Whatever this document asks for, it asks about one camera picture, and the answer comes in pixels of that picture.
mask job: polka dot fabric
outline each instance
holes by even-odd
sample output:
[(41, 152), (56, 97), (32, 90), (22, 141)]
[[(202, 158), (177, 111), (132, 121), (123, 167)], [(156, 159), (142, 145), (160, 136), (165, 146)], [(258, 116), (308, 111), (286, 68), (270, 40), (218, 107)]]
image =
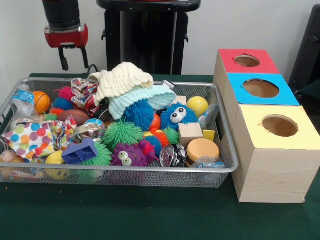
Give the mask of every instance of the polka dot fabric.
[(55, 151), (49, 123), (18, 125), (2, 136), (17, 155), (30, 162)]

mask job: blue label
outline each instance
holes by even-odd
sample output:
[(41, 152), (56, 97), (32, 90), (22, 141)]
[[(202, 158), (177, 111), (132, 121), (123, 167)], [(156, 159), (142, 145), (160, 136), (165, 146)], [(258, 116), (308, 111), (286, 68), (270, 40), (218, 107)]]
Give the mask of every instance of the blue label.
[(23, 90), (18, 90), (13, 96), (13, 99), (19, 99), (23, 102), (30, 103), (30, 104), (35, 104), (35, 96), (31, 92), (23, 91)]

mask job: circular hole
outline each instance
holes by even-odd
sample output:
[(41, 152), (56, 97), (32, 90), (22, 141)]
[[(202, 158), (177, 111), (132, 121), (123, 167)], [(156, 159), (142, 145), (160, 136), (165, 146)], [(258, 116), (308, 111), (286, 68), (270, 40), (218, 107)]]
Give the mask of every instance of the circular hole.
[(250, 79), (243, 84), (251, 95), (260, 98), (274, 98), (279, 94), (279, 88), (273, 83), (262, 79)]
[(291, 137), (298, 132), (297, 124), (282, 115), (270, 115), (264, 118), (262, 125), (265, 129), (280, 137)]
[(234, 60), (240, 66), (247, 67), (247, 68), (253, 68), (260, 65), (259, 59), (247, 54), (236, 56)]

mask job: wire mesh tray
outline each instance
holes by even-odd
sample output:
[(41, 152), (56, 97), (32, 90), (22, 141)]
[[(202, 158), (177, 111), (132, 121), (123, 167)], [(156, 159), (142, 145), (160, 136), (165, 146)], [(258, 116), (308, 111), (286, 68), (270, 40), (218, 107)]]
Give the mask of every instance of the wire mesh tray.
[[(53, 101), (58, 97), (55, 89), (70, 86), (71, 79), (66, 78), (28, 78), (21, 80), (14, 87), (0, 108), (0, 134), (9, 130), (15, 109), (11, 97), (21, 84), (27, 84), (31, 91), (43, 91)], [(3, 169), (13, 168), (35, 175), (37, 172), (56, 171), (59, 175), (68, 175), (63, 180), (55, 180), (46, 176), (40, 179), (21, 179), (18, 182), (39, 184), (94, 184), (94, 185), (126, 185), (154, 187), (187, 187), (187, 188), (219, 188), (229, 173), (238, 167), (238, 155), (234, 140), (227, 122), (227, 116), (219, 89), (208, 83), (174, 82), (174, 92), (178, 96), (186, 96), (187, 100), (194, 96), (205, 98), (209, 104), (218, 104), (219, 115), (209, 125), (209, 130), (216, 132), (214, 142), (220, 149), (220, 159), (226, 168), (167, 168), (154, 161), (148, 167), (125, 166), (92, 166), (69, 164), (33, 164), (0, 162)], [(17, 182), (0, 177), (0, 182)]]

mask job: red box top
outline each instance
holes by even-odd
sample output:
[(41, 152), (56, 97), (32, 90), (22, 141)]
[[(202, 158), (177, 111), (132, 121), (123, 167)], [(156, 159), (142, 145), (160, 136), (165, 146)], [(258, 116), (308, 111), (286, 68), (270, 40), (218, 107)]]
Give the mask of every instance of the red box top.
[(279, 74), (279, 70), (266, 50), (219, 49), (227, 73)]

